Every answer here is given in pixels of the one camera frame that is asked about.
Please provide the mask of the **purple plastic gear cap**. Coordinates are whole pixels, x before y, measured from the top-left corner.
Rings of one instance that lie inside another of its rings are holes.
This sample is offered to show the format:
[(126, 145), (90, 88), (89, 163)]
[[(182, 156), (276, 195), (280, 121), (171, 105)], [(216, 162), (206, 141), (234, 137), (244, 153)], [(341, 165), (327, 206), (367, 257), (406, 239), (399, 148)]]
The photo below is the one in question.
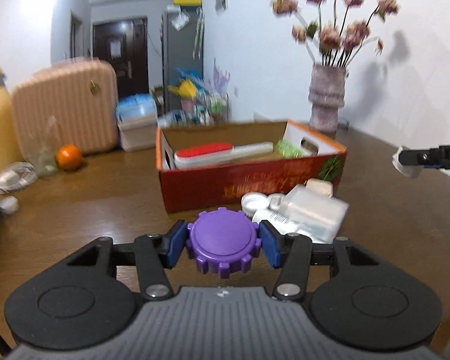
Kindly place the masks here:
[(262, 240), (258, 224), (243, 211), (220, 207), (203, 211), (187, 225), (186, 249), (202, 274), (214, 273), (227, 279), (236, 272), (248, 272), (260, 254)]

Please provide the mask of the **yellow blue bag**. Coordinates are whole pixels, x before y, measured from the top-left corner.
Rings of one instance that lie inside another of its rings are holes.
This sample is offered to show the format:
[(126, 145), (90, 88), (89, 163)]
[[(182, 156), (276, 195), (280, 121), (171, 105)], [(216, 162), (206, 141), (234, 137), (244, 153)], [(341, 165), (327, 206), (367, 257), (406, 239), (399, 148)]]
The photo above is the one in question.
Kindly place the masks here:
[(180, 98), (194, 99), (204, 89), (202, 76), (195, 70), (176, 68), (178, 80), (175, 85), (167, 85), (166, 89)]

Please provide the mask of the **dark brown door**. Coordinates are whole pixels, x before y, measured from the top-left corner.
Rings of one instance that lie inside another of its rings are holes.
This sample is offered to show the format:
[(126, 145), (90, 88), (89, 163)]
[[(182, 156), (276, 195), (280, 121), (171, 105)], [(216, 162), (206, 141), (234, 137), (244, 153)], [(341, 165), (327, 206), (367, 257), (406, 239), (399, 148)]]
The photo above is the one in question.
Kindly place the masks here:
[(147, 24), (141, 17), (93, 25), (93, 55), (112, 66), (119, 98), (149, 92)]

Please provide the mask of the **red white lint brush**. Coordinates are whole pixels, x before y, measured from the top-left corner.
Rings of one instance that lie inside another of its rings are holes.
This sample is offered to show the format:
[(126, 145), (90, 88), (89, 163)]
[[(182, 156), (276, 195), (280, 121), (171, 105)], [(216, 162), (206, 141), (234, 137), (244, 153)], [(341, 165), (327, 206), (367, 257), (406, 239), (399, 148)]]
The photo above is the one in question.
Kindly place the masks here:
[(178, 150), (174, 153), (174, 161), (178, 169), (192, 169), (268, 155), (273, 150), (274, 144), (270, 141), (238, 146), (226, 142), (215, 142)]

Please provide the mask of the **small white round lid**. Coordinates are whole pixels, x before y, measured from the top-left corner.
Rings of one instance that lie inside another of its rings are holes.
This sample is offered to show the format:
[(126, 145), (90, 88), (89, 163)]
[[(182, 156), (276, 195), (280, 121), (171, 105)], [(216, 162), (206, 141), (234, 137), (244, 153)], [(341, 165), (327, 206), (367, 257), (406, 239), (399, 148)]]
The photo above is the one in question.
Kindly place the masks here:
[(9, 196), (1, 198), (0, 211), (4, 215), (13, 215), (19, 210), (19, 203), (16, 197)]

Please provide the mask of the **orange fruit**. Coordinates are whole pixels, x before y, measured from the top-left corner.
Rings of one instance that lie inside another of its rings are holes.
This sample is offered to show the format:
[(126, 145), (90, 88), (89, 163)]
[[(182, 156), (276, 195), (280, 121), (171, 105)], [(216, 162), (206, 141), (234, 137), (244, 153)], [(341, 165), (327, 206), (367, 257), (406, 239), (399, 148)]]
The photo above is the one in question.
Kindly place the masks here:
[(76, 145), (64, 145), (55, 155), (59, 169), (65, 172), (74, 172), (83, 165), (83, 155)]

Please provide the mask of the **grey refrigerator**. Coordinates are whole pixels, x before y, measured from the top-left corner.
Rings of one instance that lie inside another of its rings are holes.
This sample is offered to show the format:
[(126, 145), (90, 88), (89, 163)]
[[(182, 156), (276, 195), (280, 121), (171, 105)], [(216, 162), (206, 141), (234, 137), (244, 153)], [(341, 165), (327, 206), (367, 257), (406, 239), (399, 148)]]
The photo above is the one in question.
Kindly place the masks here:
[(203, 36), (205, 17), (202, 6), (172, 5), (161, 16), (161, 59), (165, 112), (182, 109), (177, 86), (182, 73), (203, 77)]

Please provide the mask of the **yellow box on fridge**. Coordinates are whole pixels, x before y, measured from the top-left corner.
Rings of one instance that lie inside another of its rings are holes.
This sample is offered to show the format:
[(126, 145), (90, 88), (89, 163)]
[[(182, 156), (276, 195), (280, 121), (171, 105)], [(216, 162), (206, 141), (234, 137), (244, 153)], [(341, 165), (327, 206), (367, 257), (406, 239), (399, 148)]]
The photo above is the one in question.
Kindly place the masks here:
[(173, 4), (183, 7), (201, 7), (202, 0), (173, 0)]

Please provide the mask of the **green tube white cap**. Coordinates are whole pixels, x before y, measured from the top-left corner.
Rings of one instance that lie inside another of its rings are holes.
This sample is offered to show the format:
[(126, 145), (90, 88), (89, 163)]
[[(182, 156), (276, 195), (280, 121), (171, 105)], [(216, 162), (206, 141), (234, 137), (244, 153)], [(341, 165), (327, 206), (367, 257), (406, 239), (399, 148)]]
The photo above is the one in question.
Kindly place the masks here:
[(276, 143), (274, 147), (275, 151), (282, 158), (305, 158), (310, 155), (306, 150), (299, 149), (298, 147), (292, 145), (289, 141), (280, 140)]

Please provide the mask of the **white plastic bottle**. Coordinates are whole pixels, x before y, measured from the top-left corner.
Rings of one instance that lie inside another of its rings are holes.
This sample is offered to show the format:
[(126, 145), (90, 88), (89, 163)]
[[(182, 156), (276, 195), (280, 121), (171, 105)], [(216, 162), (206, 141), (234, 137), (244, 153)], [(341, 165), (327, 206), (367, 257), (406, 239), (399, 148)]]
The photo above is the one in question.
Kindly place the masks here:
[(284, 197), (285, 195), (282, 193), (271, 195), (257, 192), (246, 193), (241, 198), (241, 208), (254, 223), (259, 224), (263, 220), (267, 220), (282, 235), (297, 233), (308, 236), (314, 243), (319, 243), (319, 240), (313, 237), (311, 231), (301, 223), (293, 222), (278, 212)]

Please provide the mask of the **dried pink rose bouquet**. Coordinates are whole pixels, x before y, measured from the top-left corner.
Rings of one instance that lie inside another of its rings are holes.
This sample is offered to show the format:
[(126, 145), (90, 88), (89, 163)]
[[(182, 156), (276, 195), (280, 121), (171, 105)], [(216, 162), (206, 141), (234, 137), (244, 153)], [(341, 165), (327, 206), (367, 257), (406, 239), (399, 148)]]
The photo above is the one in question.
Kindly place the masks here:
[(314, 64), (348, 70), (353, 59), (367, 44), (376, 44), (380, 55), (384, 43), (372, 36), (374, 18), (385, 22), (399, 13), (398, 0), (376, 0), (368, 18), (349, 20), (349, 12), (360, 8), (365, 0), (271, 0), (273, 15), (294, 17), (297, 23), (291, 29), (292, 39), (305, 46)]

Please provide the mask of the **pink textured vase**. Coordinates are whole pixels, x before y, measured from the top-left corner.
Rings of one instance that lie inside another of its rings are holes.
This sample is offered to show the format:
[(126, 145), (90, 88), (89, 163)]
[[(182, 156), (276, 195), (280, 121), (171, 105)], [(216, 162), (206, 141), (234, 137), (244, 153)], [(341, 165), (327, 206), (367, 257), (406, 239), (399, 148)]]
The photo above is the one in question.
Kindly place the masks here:
[(345, 69), (315, 64), (311, 71), (310, 126), (322, 133), (338, 128), (338, 111), (345, 106)]

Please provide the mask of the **clear glass jar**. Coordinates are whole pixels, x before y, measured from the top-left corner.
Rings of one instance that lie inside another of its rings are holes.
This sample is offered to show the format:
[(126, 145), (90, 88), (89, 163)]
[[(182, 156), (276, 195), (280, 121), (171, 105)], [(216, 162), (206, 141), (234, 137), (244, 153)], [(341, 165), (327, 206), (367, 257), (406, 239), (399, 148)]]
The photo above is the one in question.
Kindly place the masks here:
[(49, 116), (43, 128), (27, 135), (25, 159), (34, 167), (39, 178), (51, 176), (58, 171), (56, 153), (60, 147), (60, 129), (54, 115)]

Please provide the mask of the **orange red cardboard box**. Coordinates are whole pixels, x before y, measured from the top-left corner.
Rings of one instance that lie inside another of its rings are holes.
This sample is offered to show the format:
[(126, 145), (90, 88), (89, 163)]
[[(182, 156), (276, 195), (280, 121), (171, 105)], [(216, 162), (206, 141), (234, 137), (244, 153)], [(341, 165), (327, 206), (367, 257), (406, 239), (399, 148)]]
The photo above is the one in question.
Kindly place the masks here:
[[(316, 147), (316, 155), (283, 158), (277, 152), (230, 163), (180, 169), (174, 155), (194, 146), (226, 143), (234, 147), (278, 141)], [(156, 130), (156, 166), (167, 212), (238, 203), (249, 192), (287, 193), (309, 179), (339, 185), (347, 149), (314, 129), (294, 122), (173, 127)]]

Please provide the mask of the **blue tissue pack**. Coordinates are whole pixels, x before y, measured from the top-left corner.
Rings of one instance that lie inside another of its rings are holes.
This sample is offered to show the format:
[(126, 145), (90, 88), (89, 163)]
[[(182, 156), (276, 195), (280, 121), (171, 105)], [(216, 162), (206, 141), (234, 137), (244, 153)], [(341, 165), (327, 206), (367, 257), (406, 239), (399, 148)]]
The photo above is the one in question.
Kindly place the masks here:
[(125, 123), (136, 119), (156, 119), (158, 110), (156, 102), (150, 94), (135, 94), (118, 102), (115, 115), (119, 123)]

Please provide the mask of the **pink ribbed suitcase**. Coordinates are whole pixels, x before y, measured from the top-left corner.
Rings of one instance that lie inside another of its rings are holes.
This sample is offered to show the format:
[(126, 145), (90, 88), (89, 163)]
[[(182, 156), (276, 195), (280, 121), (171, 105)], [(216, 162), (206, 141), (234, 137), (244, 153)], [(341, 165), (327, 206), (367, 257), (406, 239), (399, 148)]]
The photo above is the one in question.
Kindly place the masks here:
[(107, 152), (119, 142), (116, 73), (97, 58), (69, 59), (35, 73), (13, 89), (11, 102), (23, 154), (51, 120), (57, 144), (74, 145), (85, 155)]

